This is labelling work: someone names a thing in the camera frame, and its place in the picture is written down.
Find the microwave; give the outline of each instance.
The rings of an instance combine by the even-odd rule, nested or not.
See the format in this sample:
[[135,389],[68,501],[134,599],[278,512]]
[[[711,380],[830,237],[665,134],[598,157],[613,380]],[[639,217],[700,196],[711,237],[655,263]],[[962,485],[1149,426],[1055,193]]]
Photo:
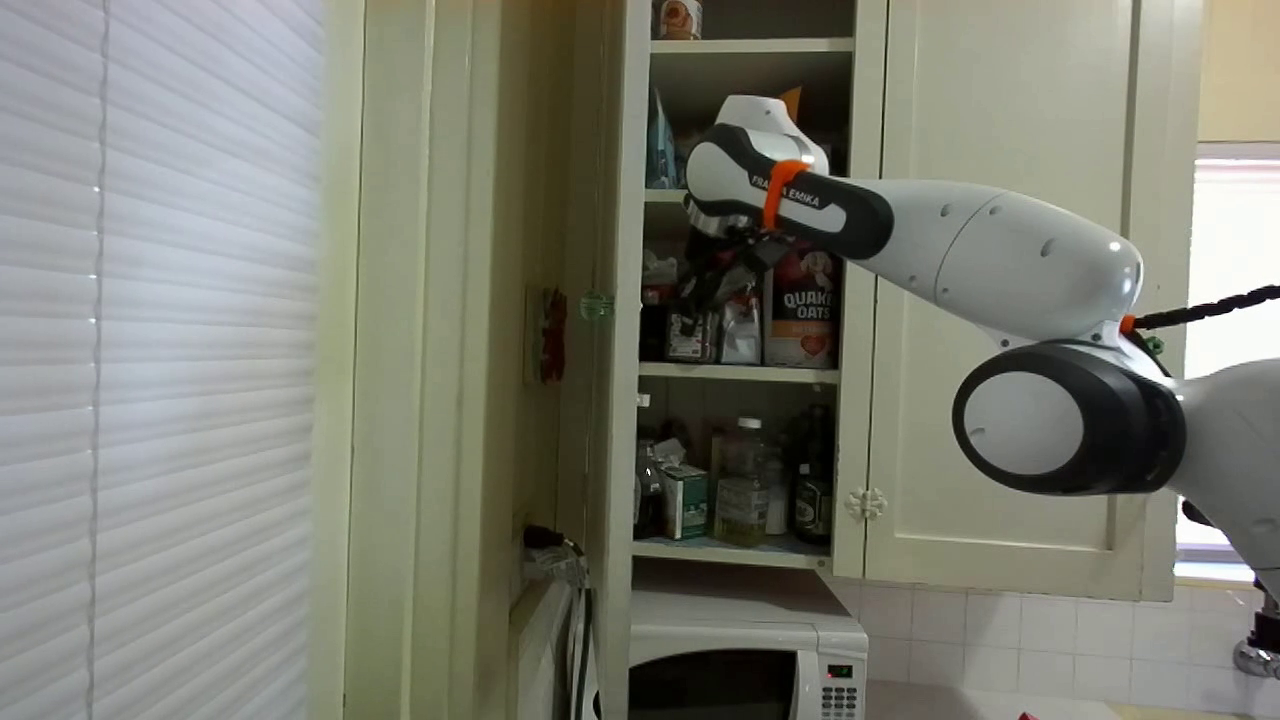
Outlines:
[[628,720],[863,720],[869,705],[869,630],[817,571],[635,564],[628,668]]

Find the white cabinet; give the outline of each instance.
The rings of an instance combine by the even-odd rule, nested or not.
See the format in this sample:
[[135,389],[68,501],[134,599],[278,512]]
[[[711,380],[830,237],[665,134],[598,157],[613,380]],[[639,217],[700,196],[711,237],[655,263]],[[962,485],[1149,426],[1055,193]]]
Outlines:
[[[974,180],[1055,200],[1131,237],[1149,255],[1149,308],[1169,308],[1186,296],[1189,263],[1202,2],[704,0],[704,39],[660,43],[648,0],[628,0],[624,14],[601,557],[613,707],[622,710],[624,695],[628,634],[622,564],[631,557],[1165,597],[1171,501],[1040,501],[975,474],[954,438],[954,392],[992,355],[992,340],[857,266],[844,276],[835,371],[639,364],[643,229],[679,196],[643,188],[643,132],[654,84],[679,126],[708,119],[723,92],[781,92],[799,77],[804,103],[835,144],[835,171]],[[631,545],[639,389],[665,389],[700,413],[733,413],[745,396],[772,396],[781,408],[814,396],[835,402],[834,550]]]

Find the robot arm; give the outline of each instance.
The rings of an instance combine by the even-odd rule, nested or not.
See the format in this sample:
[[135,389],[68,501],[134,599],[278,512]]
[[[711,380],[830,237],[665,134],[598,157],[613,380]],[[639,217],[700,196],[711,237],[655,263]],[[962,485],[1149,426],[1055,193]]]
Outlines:
[[1280,408],[1280,364],[1248,377],[1252,414],[1241,414],[1241,371],[1171,385],[1122,336],[1143,260],[1117,232],[1001,188],[851,184],[825,167],[781,100],[733,96],[689,157],[689,220],[704,237],[751,229],[817,242],[996,332],[1004,350],[954,402],[957,443],[985,474],[1043,495],[1175,485],[1280,597],[1280,479],[1269,485],[1278,459],[1260,459],[1280,447],[1280,425],[1248,426]]

